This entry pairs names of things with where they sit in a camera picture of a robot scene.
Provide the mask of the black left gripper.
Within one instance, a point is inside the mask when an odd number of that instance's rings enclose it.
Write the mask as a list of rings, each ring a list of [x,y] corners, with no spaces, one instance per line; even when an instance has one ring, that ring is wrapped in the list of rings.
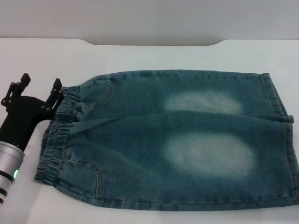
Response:
[[[19,82],[12,82],[2,99],[7,117],[0,128],[0,140],[24,151],[35,127],[44,120],[54,118],[64,99],[62,83],[56,78],[50,96],[44,102],[34,97],[21,96],[31,79],[24,73]]]

